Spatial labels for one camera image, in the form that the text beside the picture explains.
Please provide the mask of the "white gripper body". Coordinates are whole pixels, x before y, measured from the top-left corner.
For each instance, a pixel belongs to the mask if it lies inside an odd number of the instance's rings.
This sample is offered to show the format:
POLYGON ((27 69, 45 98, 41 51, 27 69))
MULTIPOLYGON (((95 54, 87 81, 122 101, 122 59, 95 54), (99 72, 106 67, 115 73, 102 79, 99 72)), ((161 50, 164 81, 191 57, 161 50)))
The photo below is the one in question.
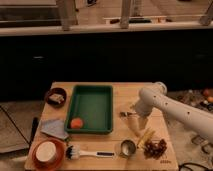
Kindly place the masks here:
POLYGON ((152 113, 153 106, 138 100, 133 105, 133 109, 140 117, 148 117, 152 113))

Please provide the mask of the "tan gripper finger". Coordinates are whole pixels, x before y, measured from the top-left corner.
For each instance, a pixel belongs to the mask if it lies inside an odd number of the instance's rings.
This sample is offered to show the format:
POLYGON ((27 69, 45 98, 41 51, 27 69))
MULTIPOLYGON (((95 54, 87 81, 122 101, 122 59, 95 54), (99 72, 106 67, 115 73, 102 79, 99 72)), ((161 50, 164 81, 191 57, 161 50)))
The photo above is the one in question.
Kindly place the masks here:
POLYGON ((128 125, 137 137, 139 137, 141 131, 145 129, 147 122, 147 117, 140 117, 138 115, 131 115, 128 117, 128 125))

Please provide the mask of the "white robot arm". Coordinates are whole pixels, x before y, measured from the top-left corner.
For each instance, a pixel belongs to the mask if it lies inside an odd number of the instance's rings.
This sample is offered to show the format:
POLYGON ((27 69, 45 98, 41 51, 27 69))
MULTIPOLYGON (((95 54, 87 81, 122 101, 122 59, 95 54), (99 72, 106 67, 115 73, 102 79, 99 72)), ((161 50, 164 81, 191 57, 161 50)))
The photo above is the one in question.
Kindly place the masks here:
POLYGON ((157 108, 213 143, 213 114, 169 98, 167 87, 163 82, 142 87, 138 96, 139 99, 133 105, 133 110, 140 117, 148 117, 152 109, 157 108))

